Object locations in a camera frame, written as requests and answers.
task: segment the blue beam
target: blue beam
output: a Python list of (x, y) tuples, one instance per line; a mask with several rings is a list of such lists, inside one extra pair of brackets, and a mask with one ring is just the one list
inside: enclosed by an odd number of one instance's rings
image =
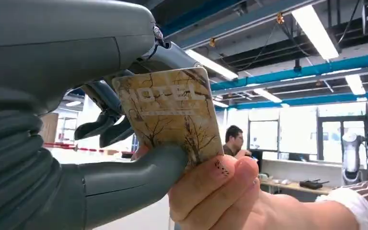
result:
[(222, 23), (214, 28), (178, 42), (177, 44), (183, 49), (199, 47), (207, 44), (211, 38), (224, 38), (234, 33), (238, 33), (245, 28), (251, 28), (269, 20), (274, 20), (279, 12), (287, 14), (299, 6), (314, 4), (319, 1), (323, 0), (282, 0), (281, 3), (275, 2), (270, 5), (268, 4), (258, 10), (249, 12), (248, 14), (238, 17), (232, 21)]
[[(288, 104), (290, 106), (330, 104), (330, 103), (338, 103), (338, 102), (346, 103), (346, 102), (356, 102), (357, 98), (358, 96), (353, 95), (352, 93), (341, 93), (341, 94), (330, 94), (330, 95), (322, 95), (322, 96), (307, 97), (307, 98), (285, 99), (283, 100), (282, 103)], [(232, 106), (229, 106), (228, 108), (236, 108), (236, 109), (241, 110), (241, 109), (276, 108), (276, 107), (281, 107), (281, 104), (273, 103), (273, 102), (255, 102), (255, 103), (242, 103), (242, 104), (232, 105)]]
[(164, 25), (161, 30), (165, 37), (169, 37), (202, 19), (212, 16), (222, 10), (235, 6), (245, 0), (209, 0), (204, 2), (200, 7), (187, 12), (172, 22)]
[(285, 70), (281, 72), (268, 73), (250, 78), (242, 78), (232, 81), (215, 83), (211, 84), (211, 90), (212, 91), (228, 90), (238, 87), (244, 87), (248, 84), (263, 84), (273, 81), (300, 78), (311, 75), (319, 75), (338, 70), (366, 68), (366, 67), (368, 67), (368, 55), (330, 63), (319, 64), (315, 66), (303, 67), (301, 69), (301, 72), (295, 72), (294, 70)]

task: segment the table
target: table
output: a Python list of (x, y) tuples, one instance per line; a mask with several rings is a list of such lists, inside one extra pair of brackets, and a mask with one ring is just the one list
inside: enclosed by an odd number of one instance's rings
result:
[(301, 187), (298, 182), (291, 182), (289, 184), (277, 184), (277, 183), (274, 183), (274, 180), (270, 180), (270, 179), (260, 180), (260, 184), (269, 186), (269, 193), (273, 193), (272, 192), (273, 187), (292, 189), (296, 191), (302, 191), (302, 192), (318, 194), (318, 195), (328, 195), (329, 192), (333, 189), (332, 187), (329, 187), (329, 186), (324, 186), (320, 189), (309, 189), (309, 188)]

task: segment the wooden panel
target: wooden panel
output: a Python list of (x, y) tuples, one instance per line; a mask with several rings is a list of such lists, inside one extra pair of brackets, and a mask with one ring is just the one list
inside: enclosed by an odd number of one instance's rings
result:
[(43, 121), (42, 129), (39, 135), (43, 137), (45, 143), (54, 143), (56, 141), (58, 114), (50, 113), (41, 117)]

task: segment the cable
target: cable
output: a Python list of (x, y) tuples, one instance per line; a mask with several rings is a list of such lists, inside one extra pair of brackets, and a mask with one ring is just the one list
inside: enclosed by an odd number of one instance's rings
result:
[(341, 43), (342, 39), (345, 37), (346, 32), (347, 32), (347, 30), (349, 29), (350, 24), (351, 24), (351, 22), (352, 22), (352, 20), (353, 20), (353, 17), (354, 17), (354, 15), (355, 15), (355, 13), (356, 13), (356, 9), (357, 9), (357, 6), (359, 5), (359, 2), (360, 2), (360, 0), (357, 0), (356, 5), (355, 5), (355, 8), (353, 9), (352, 15), (350, 16), (349, 22), (348, 22), (348, 24), (346, 25), (345, 31), (344, 31), (344, 33), (342, 34), (341, 39), (339, 39), (338, 44), (339, 44), (339, 43)]
[(284, 26), (284, 24), (278, 24), (280, 26), (280, 29), (287, 35), (287, 37), (294, 43), (294, 45), (306, 56), (311, 56), (307, 52), (305, 52), (300, 45), (296, 42), (296, 40), (293, 38), (293, 36), (288, 31), (287, 27)]
[(238, 71), (244, 71), (245, 69), (248, 69), (252, 64), (254, 64), (254, 62), (260, 57), (260, 55), (263, 53), (263, 51), (266, 49), (266, 47), (267, 47), (267, 44), (269, 43), (269, 41), (270, 41), (270, 38), (272, 37), (272, 35), (273, 35), (273, 33), (274, 33), (274, 31), (276, 30), (276, 25), (277, 25), (277, 23), (275, 23), (275, 25), (273, 26), (273, 28), (272, 28), (272, 31), (270, 32), (270, 35), (267, 37), (267, 39), (266, 39), (266, 42), (265, 42), (265, 44), (264, 44), (264, 46), (263, 46), (263, 48), (262, 49), (260, 49), (260, 52), (257, 54), (257, 56), (254, 58), (254, 60), (251, 62), (251, 63), (249, 63), (247, 66), (245, 66), (245, 67), (243, 67), (243, 68), (236, 68)]

